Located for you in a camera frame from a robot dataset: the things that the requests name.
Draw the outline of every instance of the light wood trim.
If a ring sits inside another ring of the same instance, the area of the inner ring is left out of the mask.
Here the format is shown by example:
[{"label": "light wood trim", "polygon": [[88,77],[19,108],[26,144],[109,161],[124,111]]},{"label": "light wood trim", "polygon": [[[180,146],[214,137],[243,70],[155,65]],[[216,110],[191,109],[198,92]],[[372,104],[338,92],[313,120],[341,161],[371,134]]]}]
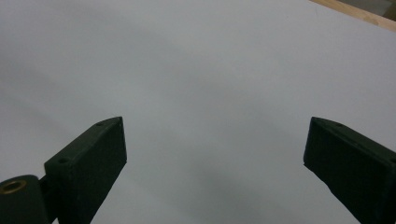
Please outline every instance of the light wood trim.
[{"label": "light wood trim", "polygon": [[396,32],[396,21],[392,21],[387,18],[375,15],[374,13],[362,10],[358,7],[353,7],[337,0],[310,0],[310,1],[321,4],[325,7],[332,8],[334,10],[361,19],[363,21],[370,22],[371,24],[389,29],[393,32]]}]

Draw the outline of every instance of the dark object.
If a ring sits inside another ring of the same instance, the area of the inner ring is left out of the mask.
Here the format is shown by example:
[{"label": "dark object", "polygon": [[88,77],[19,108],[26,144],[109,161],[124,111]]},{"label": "dark object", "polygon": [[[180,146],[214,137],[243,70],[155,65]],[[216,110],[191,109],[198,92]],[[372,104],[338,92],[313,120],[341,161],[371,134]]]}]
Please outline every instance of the dark object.
[{"label": "dark object", "polygon": [[393,151],[340,123],[312,118],[304,165],[360,223],[395,223]]},{"label": "dark object", "polygon": [[90,223],[126,163],[122,118],[103,120],[45,162],[38,181],[0,184],[0,223]]}]

